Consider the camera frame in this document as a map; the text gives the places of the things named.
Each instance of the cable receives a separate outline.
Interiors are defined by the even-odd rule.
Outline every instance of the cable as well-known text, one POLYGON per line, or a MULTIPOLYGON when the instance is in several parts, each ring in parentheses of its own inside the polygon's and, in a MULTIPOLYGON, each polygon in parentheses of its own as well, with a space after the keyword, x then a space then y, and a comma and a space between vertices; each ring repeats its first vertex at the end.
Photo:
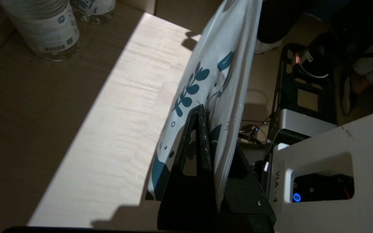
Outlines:
POLYGON ((349 195, 348 190, 346 190, 345 187, 343 187, 343 190, 345 191, 345 194, 346 194, 346 197, 348 198, 348 200, 351 199, 351 195, 349 195))
POLYGON ((259 123, 264 123, 264 122, 266 122, 266 123, 268 123, 268 122, 270 122, 270 119, 271 117, 268 117, 268 118, 266 118, 264 121, 253 121, 253 120, 241 120, 241 121, 250 121, 250 122, 259 122, 259 123))

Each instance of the blue indicator light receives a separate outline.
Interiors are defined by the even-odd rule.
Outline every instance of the blue indicator light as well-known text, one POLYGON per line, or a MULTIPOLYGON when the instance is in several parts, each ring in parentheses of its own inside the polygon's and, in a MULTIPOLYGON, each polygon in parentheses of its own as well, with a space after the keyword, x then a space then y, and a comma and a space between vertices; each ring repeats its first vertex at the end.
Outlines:
POLYGON ((300 195, 298 194, 298 193, 295 193, 294 195, 293 195, 293 200, 295 201, 295 202, 300 202, 300 195))

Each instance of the white shopping bag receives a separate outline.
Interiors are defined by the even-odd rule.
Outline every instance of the white shopping bag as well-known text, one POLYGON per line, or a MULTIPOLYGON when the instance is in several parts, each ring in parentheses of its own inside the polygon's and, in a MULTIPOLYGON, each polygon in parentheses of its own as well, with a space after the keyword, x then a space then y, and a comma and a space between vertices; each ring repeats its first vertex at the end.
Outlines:
POLYGON ((262 0, 224 0, 206 25, 158 141, 146 199, 162 199, 188 112, 203 104, 220 206, 243 113, 261 6, 262 0))

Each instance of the floor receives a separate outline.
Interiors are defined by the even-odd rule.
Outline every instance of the floor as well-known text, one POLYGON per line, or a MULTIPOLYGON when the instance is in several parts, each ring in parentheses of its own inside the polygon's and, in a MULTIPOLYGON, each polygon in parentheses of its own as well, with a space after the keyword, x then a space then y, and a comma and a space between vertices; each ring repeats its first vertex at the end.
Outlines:
MULTIPOLYGON (((196 33, 201 33, 206 22, 215 13, 222 0, 158 0, 156 16, 196 33)), ((271 113, 274 89, 277 78, 278 61, 285 44, 298 43, 307 46, 317 35, 326 32, 328 26, 320 20, 303 15, 284 37, 282 46, 261 55, 255 55, 247 89, 242 125, 253 124, 251 121, 263 121, 271 113)), ((336 69, 335 77, 340 78, 341 69, 336 69)), ((373 90, 364 93, 358 100, 358 106, 350 115, 344 115, 340 105, 339 85, 336 85, 336 108, 339 125, 373 113, 373 90)), ((317 108, 310 95, 299 96, 308 108, 317 108)), ((268 124, 258 133, 257 138, 265 141, 268 124)))

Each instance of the label sticker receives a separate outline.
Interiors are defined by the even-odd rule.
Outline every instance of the label sticker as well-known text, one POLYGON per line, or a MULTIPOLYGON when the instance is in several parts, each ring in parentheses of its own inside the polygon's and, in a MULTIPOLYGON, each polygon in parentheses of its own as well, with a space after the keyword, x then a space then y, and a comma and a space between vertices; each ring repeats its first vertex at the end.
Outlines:
POLYGON ((49 19, 13 17, 18 30, 35 51, 58 53, 69 49, 80 37, 70 3, 58 15, 49 19))
POLYGON ((306 59, 307 59, 309 62, 312 62, 312 61, 313 61, 313 57, 312 57, 311 53, 309 52, 309 49, 306 49, 305 56, 306 56, 306 59))
POLYGON ((71 0, 73 6, 88 15, 103 15, 116 6, 116 0, 71 0))

